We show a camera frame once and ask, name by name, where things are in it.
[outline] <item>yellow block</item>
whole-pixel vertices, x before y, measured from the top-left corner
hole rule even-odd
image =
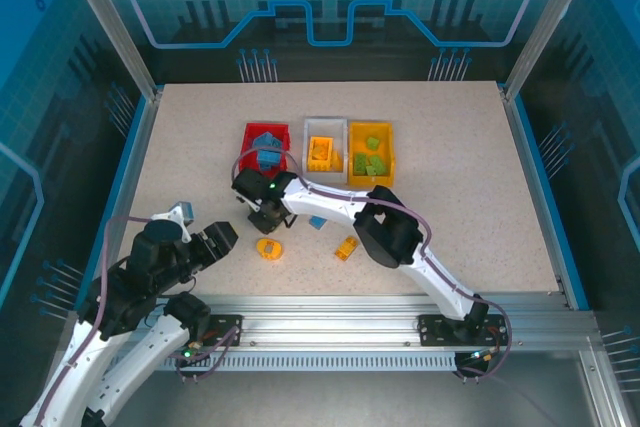
[[[336,257],[340,260],[347,260],[353,251],[356,250],[357,246],[358,239],[350,235],[345,239],[342,245],[338,247],[338,250],[336,250]]]
[[[331,149],[333,138],[311,137],[309,141],[309,155],[307,156],[307,170],[310,172],[326,172],[331,169]]]

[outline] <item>glass panel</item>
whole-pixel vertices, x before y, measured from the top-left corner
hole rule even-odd
[[[522,90],[588,301],[603,333],[621,331],[628,324],[636,335],[640,330],[637,9],[638,0],[574,0]],[[550,140],[544,140],[549,134]],[[611,340],[625,339],[630,340],[619,334]],[[615,360],[637,357],[628,350],[631,345],[623,343],[616,349],[623,352]],[[631,366],[631,372],[622,377],[637,377],[637,362],[620,368],[624,365]],[[638,409],[640,399],[634,395]]]
[[[0,424],[7,425],[42,388],[140,94],[85,0],[0,0],[0,11],[0,355],[10,359],[0,365]]]
[[[161,83],[504,80],[547,2],[114,1]]]

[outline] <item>green block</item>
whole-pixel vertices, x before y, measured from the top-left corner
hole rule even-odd
[[[379,155],[372,155],[369,157],[369,163],[376,170],[377,175],[385,175],[387,173],[387,166],[384,165],[384,162]]]
[[[365,175],[367,173],[367,154],[356,154],[353,157],[353,175]]]
[[[367,148],[369,150],[378,150],[379,145],[380,145],[380,141],[375,137],[369,137],[367,139]]]

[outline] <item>cable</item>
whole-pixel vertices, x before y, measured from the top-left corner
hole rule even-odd
[[[426,231],[425,240],[422,243],[422,247],[420,248],[420,256],[422,257],[422,259],[427,264],[429,264],[429,266],[433,269],[433,271],[436,273],[436,275],[438,277],[440,277],[440,279],[445,284],[447,284],[454,292],[456,292],[457,294],[461,295],[465,299],[471,300],[472,302],[478,302],[480,304],[485,304],[485,305],[488,305],[489,307],[493,307],[498,312],[500,312],[500,314],[504,317],[504,321],[505,321],[505,324],[506,324],[508,332],[509,332],[508,341],[507,341],[507,345],[506,345],[505,350],[504,350],[504,354],[503,354],[502,358],[498,361],[498,363],[495,365],[495,367],[493,369],[491,369],[491,371],[485,373],[482,377],[483,378],[484,377],[492,377],[498,371],[498,369],[500,369],[502,367],[502,365],[504,364],[504,361],[506,360],[506,358],[509,356],[509,353],[511,352],[513,331],[511,330],[511,320],[509,319],[509,316],[507,315],[506,311],[500,305],[496,304],[495,302],[493,302],[491,300],[481,299],[481,298],[478,298],[478,297],[473,297],[472,295],[469,295],[468,293],[464,292],[453,281],[451,281],[451,279],[449,279],[438,268],[437,265],[435,265],[435,263],[427,255],[427,248],[429,246],[429,243],[431,242],[431,238],[433,237],[433,232],[431,231],[431,226],[429,225],[429,223],[427,222],[427,220],[424,217],[422,217],[420,214],[418,214],[417,212],[414,212],[411,209],[408,209],[408,208],[406,208],[406,207],[404,207],[402,205],[394,204],[393,202],[387,202],[385,200],[380,200],[380,199],[372,199],[372,198],[369,198],[369,197],[349,197],[349,196],[346,196],[346,195],[335,194],[333,192],[326,192],[326,191],[323,191],[321,189],[316,189],[315,187],[313,187],[313,185],[310,185],[309,182],[307,182],[307,180],[303,177],[302,172],[300,170],[300,166],[296,162],[296,159],[294,159],[293,156],[288,151],[283,150],[283,149],[279,149],[277,147],[254,147],[254,148],[249,149],[249,150],[243,152],[242,154],[240,154],[240,156],[233,163],[233,167],[231,168],[231,182],[232,183],[235,180],[235,172],[236,172],[236,168],[237,168],[238,163],[240,162],[240,160],[242,158],[244,158],[246,155],[248,155],[248,154],[250,154],[252,152],[258,151],[258,150],[270,150],[270,151],[273,151],[273,152],[279,152],[281,154],[286,155],[291,160],[291,162],[293,164],[293,167],[295,169],[295,172],[298,175],[298,179],[300,180],[300,183],[302,184],[302,186],[305,189],[307,189],[309,192],[313,193],[313,194],[318,194],[320,196],[327,197],[329,199],[342,200],[342,201],[347,201],[347,202],[352,202],[352,203],[353,202],[363,202],[363,203],[367,203],[367,204],[382,205],[384,207],[390,207],[392,209],[398,210],[398,211],[400,211],[400,212],[402,212],[404,214],[407,214],[410,217],[413,217],[414,219],[416,219]]]
[[[189,294],[191,293],[191,291],[193,289],[196,288],[196,284],[198,283],[198,279],[196,279],[195,277],[191,277],[191,280],[193,280],[193,285],[189,288],[189,290],[183,290],[182,292],[180,292],[179,294],[164,294],[164,295],[159,295],[158,298],[159,299],[175,299],[176,297],[180,297],[182,294]]]
[[[198,380],[204,380],[207,377],[209,377],[211,374],[213,374],[218,369],[218,367],[220,367],[220,365],[222,364],[222,361],[227,356],[227,353],[229,352],[229,348],[233,344],[233,341],[235,340],[236,335],[239,333],[240,333],[240,329],[234,325],[229,329],[229,331],[226,334],[224,334],[224,336],[215,345],[207,349],[205,352],[196,355],[195,357],[185,357],[184,355],[181,355],[181,354],[171,354],[169,357],[172,359],[176,359],[176,372],[180,376],[182,381],[184,382],[187,379],[193,379],[194,382],[197,382]],[[224,350],[222,351],[222,354],[220,355],[220,357],[218,357],[218,360],[216,360],[216,362],[209,368],[209,370],[207,370],[202,374],[194,374],[189,377],[182,373],[182,370],[180,368],[180,360],[186,360],[186,361],[189,361],[189,363],[198,362],[208,357],[209,355],[211,355],[211,353],[216,351],[223,344],[225,347],[224,347]]]
[[[462,367],[462,370],[466,370],[468,372],[471,372],[473,374],[479,374],[479,377],[486,377],[483,374],[483,372],[481,370],[478,369],[474,369],[473,367]],[[498,377],[498,376],[493,376],[492,379],[496,382],[498,382],[499,384],[504,385],[506,388],[511,389],[511,390],[515,390],[523,399],[525,399],[527,402],[529,402],[529,404],[531,404],[531,406],[536,409],[543,417],[545,417],[549,422],[551,422],[553,425],[555,425],[556,427],[561,427],[560,422],[558,422],[556,419],[554,419],[551,414],[549,414],[537,401],[535,401],[532,397],[529,396],[529,394],[527,394],[524,390],[520,389],[520,387],[515,384],[515,383],[511,383],[511,382],[507,382],[506,380]]]
[[[93,323],[93,326],[91,327],[91,330],[87,334],[87,337],[82,341],[80,346],[69,358],[66,365],[62,368],[62,370],[60,371],[60,374],[58,374],[56,379],[51,384],[51,388],[47,392],[47,395],[45,395],[42,401],[42,406],[40,407],[40,410],[38,411],[38,415],[36,416],[35,425],[42,424],[42,419],[44,419],[44,416],[47,413],[47,409],[49,408],[49,404],[51,404],[51,401],[53,400],[54,395],[60,388],[62,381],[71,370],[71,367],[75,366],[77,360],[84,353],[88,345],[93,340],[93,337],[98,332],[98,329],[100,328],[100,323],[102,322],[102,318],[104,317],[104,311],[107,307],[107,283],[108,283],[107,277],[108,277],[108,271],[109,271],[109,269],[107,268],[107,255],[109,252],[109,228],[111,227],[111,222],[113,222],[114,220],[128,220],[131,222],[140,222],[140,223],[146,224],[147,222],[149,222],[150,219],[143,219],[140,217],[117,216],[117,217],[111,217],[105,224],[104,233],[103,233],[103,242],[102,242],[102,259],[101,259],[102,261],[101,261],[101,269],[100,269],[100,300],[98,301],[98,313],[96,314],[96,319]]]

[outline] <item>plastic bin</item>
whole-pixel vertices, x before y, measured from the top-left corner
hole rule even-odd
[[[342,171],[314,172],[308,170],[309,141],[311,137],[331,137],[332,149],[342,160]],[[348,125],[344,117],[307,117],[304,121],[302,172],[305,178],[319,184],[346,184],[348,153]]]
[[[367,139],[375,137],[380,141],[376,150],[367,146]],[[355,154],[379,156],[384,162],[385,175],[354,175]],[[389,122],[350,122],[349,123],[349,185],[353,187],[373,188],[375,185],[393,186],[396,157],[393,152],[393,127]]]
[[[270,132],[276,139],[282,142],[282,149],[289,150],[291,147],[291,139],[289,138],[289,126],[287,124],[269,124],[269,123],[248,123],[244,129],[244,138],[242,139],[242,150],[246,152],[253,145],[254,139],[260,137],[265,132]],[[239,169],[246,167],[260,171],[258,165],[258,152],[252,152],[240,159]],[[274,177],[278,172],[287,170],[286,155],[282,155],[280,165],[274,166],[269,170],[262,171],[268,177]]]

